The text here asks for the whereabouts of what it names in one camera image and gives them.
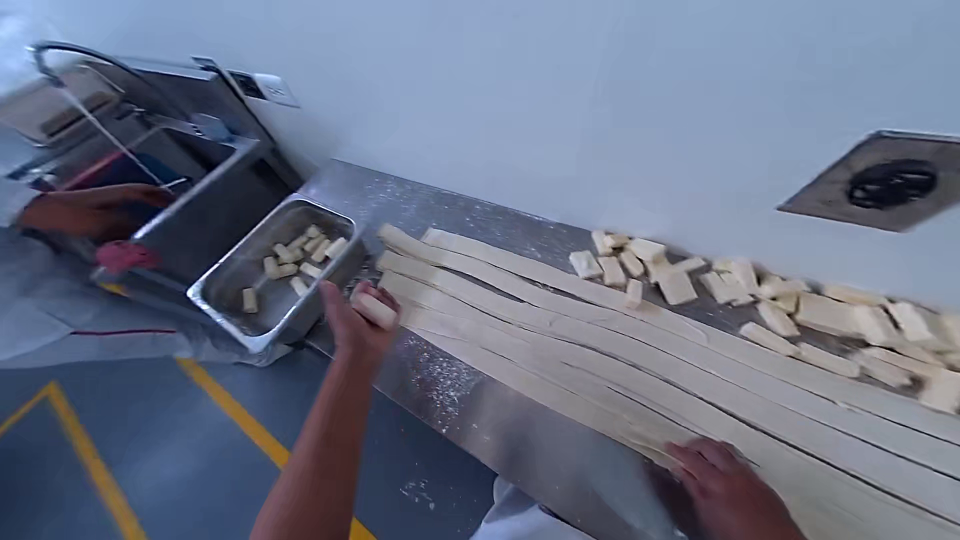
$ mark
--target floor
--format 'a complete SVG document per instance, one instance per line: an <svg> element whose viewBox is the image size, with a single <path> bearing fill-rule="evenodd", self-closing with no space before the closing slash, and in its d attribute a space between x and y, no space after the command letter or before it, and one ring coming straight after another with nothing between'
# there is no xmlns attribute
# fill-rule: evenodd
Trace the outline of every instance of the floor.
<svg viewBox="0 0 960 540"><path fill-rule="evenodd" d="M0 538L246 538L327 361L172 358L0 377ZM374 392L351 540L469 538L494 473Z"/></svg>

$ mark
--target faucet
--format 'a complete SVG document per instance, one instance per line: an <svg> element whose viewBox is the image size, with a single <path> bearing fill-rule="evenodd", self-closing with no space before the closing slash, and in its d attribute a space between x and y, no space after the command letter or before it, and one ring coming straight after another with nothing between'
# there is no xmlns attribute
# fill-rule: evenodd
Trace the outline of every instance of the faucet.
<svg viewBox="0 0 960 540"><path fill-rule="evenodd" d="M158 88L156 85L148 81L143 75L140 75L140 73L138 73L132 67L126 65L122 61L119 61L110 55L106 55L99 51L95 51L89 47L84 47L82 45L77 45L74 43L67 43L65 41L48 41L48 40L38 41L37 43L34 43L30 47L27 47L27 50L34 57L34 64L36 64L36 70L39 71L41 75L46 77L47 80L50 82L50 84L54 88L66 88L66 83L63 81L63 79L60 78L60 75L58 75L57 72L54 71L54 69L47 64L46 60L43 58L44 53L46 53L47 51L56 50L56 51L68 51L71 53L80 53L82 55L87 55L97 60L105 61L106 63L115 65L120 69L123 69L127 73L130 73L138 81L140 81L141 83L146 85L150 90L152 90L154 94L157 97L159 97L160 100L167 107L173 110L180 117L181 120L183 120L191 128L193 128L193 131L196 133L196 135L203 136L204 134L201 131L201 129L197 126L197 124L190 119L190 115L187 114L186 110L184 110L181 106L177 105L177 102L171 99L166 92L160 90L160 88Z"/></svg>

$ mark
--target stainless steel counter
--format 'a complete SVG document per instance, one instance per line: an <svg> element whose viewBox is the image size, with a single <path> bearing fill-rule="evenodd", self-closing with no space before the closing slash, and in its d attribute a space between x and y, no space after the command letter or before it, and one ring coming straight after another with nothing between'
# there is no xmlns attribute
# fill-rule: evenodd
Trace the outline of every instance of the stainless steel counter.
<svg viewBox="0 0 960 540"><path fill-rule="evenodd" d="M383 251L375 237L382 223L415 237L428 227L444 229L566 271L571 270L569 253L591 246L589 232L583 229L341 161L332 161L300 194L366 223L364 240L374 258ZM362 277L375 274L371 260ZM727 326L725 317L703 307L679 311ZM325 325L315 327L306 339L309 346L332 353ZM375 386L596 538L676 538L675 519L687 534L697 536L683 517L688 515L683 497L673 503L682 492L663 470L411 332L401 331ZM669 511L666 501L672 502Z"/></svg>

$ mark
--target yellow floor line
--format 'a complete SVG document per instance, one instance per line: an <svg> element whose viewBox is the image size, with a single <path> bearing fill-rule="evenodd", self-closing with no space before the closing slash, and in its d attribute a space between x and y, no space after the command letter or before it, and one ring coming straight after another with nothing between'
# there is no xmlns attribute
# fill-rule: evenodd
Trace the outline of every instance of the yellow floor line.
<svg viewBox="0 0 960 540"><path fill-rule="evenodd" d="M147 533L140 527L140 522L130 508L127 497L124 496L120 485L110 473L100 453L97 452L97 447L94 446L84 425L80 423L77 411L67 400L60 384L51 380L45 390L50 399L50 405L57 412L63 432L73 445L74 452L80 458L86 473L90 475L93 485L96 486L104 505L113 515L113 520L120 528L125 540L146 540Z"/></svg>
<svg viewBox="0 0 960 540"><path fill-rule="evenodd" d="M40 400L47 397L47 392L49 384L40 388L40 391L36 393L33 398L30 398L30 401L21 405L19 409L13 412L7 420L4 420L3 424L0 424L0 437L7 432L10 428L13 427L13 424L16 424L25 414L30 412L30 409L34 408L36 404L40 403Z"/></svg>
<svg viewBox="0 0 960 540"><path fill-rule="evenodd" d="M217 404L240 427L240 430L253 441L253 444L260 447L260 450L278 468L282 469L287 464L290 451L280 444L280 441L276 440L266 428L261 426L239 402L233 399L233 396L213 379L200 364L189 358L177 358L177 364L193 382L210 396L213 403ZM356 518L353 518L352 523L350 523L349 540L376 540L376 537Z"/></svg>

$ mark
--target cut dough block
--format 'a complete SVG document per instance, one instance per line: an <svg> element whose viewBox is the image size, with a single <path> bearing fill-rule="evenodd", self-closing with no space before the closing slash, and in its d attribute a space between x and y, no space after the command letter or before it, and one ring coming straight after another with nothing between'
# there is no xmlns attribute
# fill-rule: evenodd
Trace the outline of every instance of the cut dough block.
<svg viewBox="0 0 960 540"><path fill-rule="evenodd" d="M263 273L271 280L279 280L282 278L282 276L280 276L280 268L276 264L276 259L272 257L263 258Z"/></svg>
<svg viewBox="0 0 960 540"><path fill-rule="evenodd" d="M856 362L818 349L809 343L801 343L799 347L800 359L808 364L851 379L860 376L860 366Z"/></svg>
<svg viewBox="0 0 960 540"><path fill-rule="evenodd" d="M613 248L604 242L604 240L607 239L606 231L593 231L590 233L590 238L593 240L593 247L596 248L597 255L600 257L609 257L613 255Z"/></svg>
<svg viewBox="0 0 960 540"><path fill-rule="evenodd" d="M800 301L800 295L797 293L786 294L779 296L777 298L771 299L770 303L776 307L779 307L787 313L795 313L797 311L797 303Z"/></svg>
<svg viewBox="0 0 960 540"><path fill-rule="evenodd" d="M906 302L896 302L888 305L887 309L897 320L907 341L935 352L956 349L941 318L932 311Z"/></svg>
<svg viewBox="0 0 960 540"><path fill-rule="evenodd" d="M322 234L316 238L310 238L305 244L303 244L303 251L313 255L317 251L317 248L320 247L320 244L324 242L324 240L326 240L326 237Z"/></svg>
<svg viewBox="0 0 960 540"><path fill-rule="evenodd" d="M917 359L923 363L937 367L947 367L947 365L936 355L919 345L910 343L909 341L901 341L900 343L895 344L893 349L901 355L910 356L911 358Z"/></svg>
<svg viewBox="0 0 960 540"><path fill-rule="evenodd" d="M798 349L796 345L763 328L757 323L747 323L740 327L740 335L761 347L766 347L784 356L798 356L800 354L800 349Z"/></svg>
<svg viewBox="0 0 960 540"><path fill-rule="evenodd" d="M627 282L627 299L623 303L624 306L630 309L636 309L640 307L641 302L643 302L643 283L637 280L629 280Z"/></svg>
<svg viewBox="0 0 960 540"><path fill-rule="evenodd" d="M707 288L710 295L713 296L713 300L717 301L717 304L726 304L736 299L734 292L727 287L727 284L724 283L716 272L701 274L700 281L704 284L704 287Z"/></svg>
<svg viewBox="0 0 960 540"><path fill-rule="evenodd" d="M634 255L640 260L660 260L666 256L666 246L643 238L631 240L627 244L627 249L634 252Z"/></svg>
<svg viewBox="0 0 960 540"><path fill-rule="evenodd" d="M697 268L703 268L704 266L707 266L705 260L699 257L691 257L674 264L673 269L677 272L693 272Z"/></svg>
<svg viewBox="0 0 960 540"><path fill-rule="evenodd" d="M807 292L810 286L800 280L785 280L780 276L766 276L760 283L760 296L766 299Z"/></svg>
<svg viewBox="0 0 960 540"><path fill-rule="evenodd" d="M286 278L287 276L293 276L297 273L297 265L291 262L290 264L281 264L276 268L276 278Z"/></svg>
<svg viewBox="0 0 960 540"><path fill-rule="evenodd" d="M314 262L323 262L326 258L326 248L330 247L330 241L323 239L320 241L320 244L317 245L317 249L313 251L313 255L310 256Z"/></svg>
<svg viewBox="0 0 960 540"><path fill-rule="evenodd" d="M910 356L898 355L893 351L887 351L886 349L880 349L879 347L868 347L866 349L861 349L859 353L863 355L872 356L878 360L887 362L888 364L895 365L901 369L905 369L910 373L917 375L924 379L929 379L937 374L941 369L932 364L926 362L921 362L916 358L911 358Z"/></svg>
<svg viewBox="0 0 960 540"><path fill-rule="evenodd" d="M847 304L860 304L862 306L882 306L887 303L887 299L865 290L847 287L846 285L827 284L823 288L824 296L829 296L834 300L846 302Z"/></svg>
<svg viewBox="0 0 960 540"><path fill-rule="evenodd" d="M793 320L799 325L833 335L856 337L860 334L853 320L851 306L808 292L800 293L800 304Z"/></svg>
<svg viewBox="0 0 960 540"><path fill-rule="evenodd" d="M867 343L890 347L903 338L882 307L857 305L852 307L853 319Z"/></svg>
<svg viewBox="0 0 960 540"><path fill-rule="evenodd" d="M760 314L760 317L763 318L763 322L767 325L767 328L774 331L777 335L782 337L800 335L800 331L797 330L797 325L793 324L793 321L787 316L786 311L774 306L771 302L761 300L756 305L756 311Z"/></svg>
<svg viewBox="0 0 960 540"><path fill-rule="evenodd" d="M850 360L859 364L860 368L863 369L863 373L867 374L867 376L879 380L888 386L900 388L902 386L909 386L913 382L910 379L909 371L885 362L876 356L869 355L864 351L853 353Z"/></svg>
<svg viewBox="0 0 960 540"><path fill-rule="evenodd" d="M941 369L920 393L920 403L953 414L960 407L960 373Z"/></svg>
<svg viewBox="0 0 960 540"><path fill-rule="evenodd" d="M287 244L287 249L291 252L297 249L302 249L308 241L310 241L310 237L306 234L301 234L300 236L297 236L294 241Z"/></svg>
<svg viewBox="0 0 960 540"><path fill-rule="evenodd" d="M244 313L257 313L260 310L256 304L256 289L252 287L243 289L243 310Z"/></svg>
<svg viewBox="0 0 960 540"><path fill-rule="evenodd" d="M316 266L314 266L313 264L310 264L309 262L304 262L303 264L301 264L300 271L306 274L307 276L310 276L314 280L318 280L320 278L320 275L324 272L322 268L317 268Z"/></svg>
<svg viewBox="0 0 960 540"><path fill-rule="evenodd" d="M583 280L590 280L603 276L603 268L597 264L593 254L589 251L575 251L570 254L570 264L573 270Z"/></svg>
<svg viewBox="0 0 960 540"><path fill-rule="evenodd" d="M310 287L303 281L300 276L294 276L290 279L290 286L294 288L294 291L297 292L297 296L304 297L306 293L310 291Z"/></svg>
<svg viewBox="0 0 960 540"><path fill-rule="evenodd" d="M287 249L287 246L283 244L274 244L274 253L280 259L280 262L291 263L300 260L297 258L297 253Z"/></svg>
<svg viewBox="0 0 960 540"><path fill-rule="evenodd" d="M646 265L647 275L650 276L650 283L658 283L664 276L673 272L673 264L670 264L666 258L647 260Z"/></svg>
<svg viewBox="0 0 960 540"><path fill-rule="evenodd" d="M341 236L340 238L333 240L333 243L326 248L326 256L329 257L330 260L333 260L342 254L346 248L347 239Z"/></svg>
<svg viewBox="0 0 960 540"><path fill-rule="evenodd" d="M693 290L693 283L686 272L667 272L660 276L658 281L660 292L667 304L676 306L697 299L697 291Z"/></svg>
<svg viewBox="0 0 960 540"><path fill-rule="evenodd" d="M943 326L950 342L960 349L960 315L953 313L944 313L940 316L940 324Z"/></svg>
<svg viewBox="0 0 960 540"><path fill-rule="evenodd" d="M603 237L603 245L609 249L622 248L630 243L630 237L626 234L613 233Z"/></svg>
<svg viewBox="0 0 960 540"><path fill-rule="evenodd" d="M640 262L639 258L636 258L634 252L624 250L620 252L619 258L620 263L627 269L627 273L630 274L631 278L639 278L643 275L643 263Z"/></svg>
<svg viewBox="0 0 960 540"><path fill-rule="evenodd" d="M350 304L368 321L383 330L391 330L396 323L396 311L367 293L353 295Z"/></svg>
<svg viewBox="0 0 960 540"><path fill-rule="evenodd" d="M616 257L600 257L600 268L603 269L603 284L608 287L623 287L627 284L627 277L623 274L623 268Z"/></svg>
<svg viewBox="0 0 960 540"><path fill-rule="evenodd" d="M723 280L723 283L734 295L732 301L734 306L746 306L754 300L754 297L750 296L750 293L747 292L747 288L743 286L743 283L740 282L740 280L737 279L734 274L730 272L724 272L723 274L720 274L720 279Z"/></svg>
<svg viewBox="0 0 960 540"><path fill-rule="evenodd" d="M756 282L754 266L747 259L735 258L731 264L731 273L749 294L759 294L760 285Z"/></svg>

